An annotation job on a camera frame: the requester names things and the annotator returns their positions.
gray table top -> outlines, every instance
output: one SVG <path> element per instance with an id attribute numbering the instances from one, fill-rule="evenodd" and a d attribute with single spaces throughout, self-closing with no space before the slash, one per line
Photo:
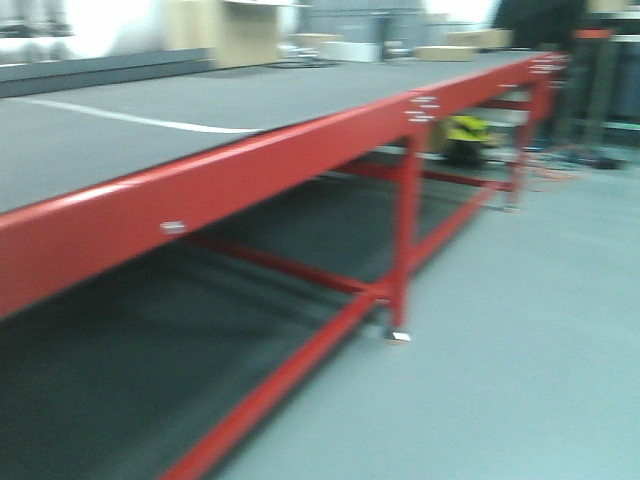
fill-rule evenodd
<path id="1" fill-rule="evenodd" d="M 0 212 L 536 54 L 253 67 L 3 99 Z"/>

yellow object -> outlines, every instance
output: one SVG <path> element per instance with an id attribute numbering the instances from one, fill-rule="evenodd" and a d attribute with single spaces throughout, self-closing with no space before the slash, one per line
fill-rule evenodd
<path id="1" fill-rule="evenodd" d="M 449 140 L 482 143 L 489 140 L 489 127 L 484 120 L 468 115 L 456 115 L 451 119 L 453 123 L 447 135 Z"/>

white box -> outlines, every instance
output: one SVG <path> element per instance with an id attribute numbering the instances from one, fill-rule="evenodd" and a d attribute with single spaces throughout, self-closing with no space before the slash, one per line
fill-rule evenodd
<path id="1" fill-rule="evenodd" d="M 320 45 L 320 57 L 341 62 L 378 62 L 382 47 L 375 43 L 325 42 Z"/>

cardboard box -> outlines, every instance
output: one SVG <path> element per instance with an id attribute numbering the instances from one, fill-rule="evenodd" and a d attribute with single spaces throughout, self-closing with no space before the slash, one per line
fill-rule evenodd
<path id="1" fill-rule="evenodd" d="M 297 45 L 304 48 L 313 48 L 314 50 L 320 50 L 323 43 L 326 42 L 341 42 L 342 35 L 331 35 L 328 33 L 295 33 L 290 35 L 289 38 Z"/>
<path id="2" fill-rule="evenodd" d="M 416 47 L 413 56 L 430 62 L 468 62 L 478 53 L 476 47 Z"/>
<path id="3" fill-rule="evenodd" d="M 589 0 L 587 8 L 590 12 L 618 12 L 626 10 L 632 4 L 632 0 Z"/>
<path id="4" fill-rule="evenodd" d="M 223 0 L 168 0 L 167 48 L 207 48 L 216 66 L 275 62 L 278 7 Z"/>
<path id="5" fill-rule="evenodd" d="M 488 28 L 468 32 L 448 33 L 445 37 L 447 45 L 477 47 L 482 49 L 509 48 L 513 39 L 511 30 Z"/>

red table leg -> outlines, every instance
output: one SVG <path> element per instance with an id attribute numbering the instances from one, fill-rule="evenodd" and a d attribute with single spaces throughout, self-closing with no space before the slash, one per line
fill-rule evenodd
<path id="1" fill-rule="evenodd" d="M 416 129 L 407 139 L 407 151 L 398 166 L 395 260 L 391 286 L 391 321 L 385 338 L 393 343 L 411 340 L 404 331 L 407 288 L 412 272 L 412 256 L 419 209 L 421 165 L 425 133 Z"/>

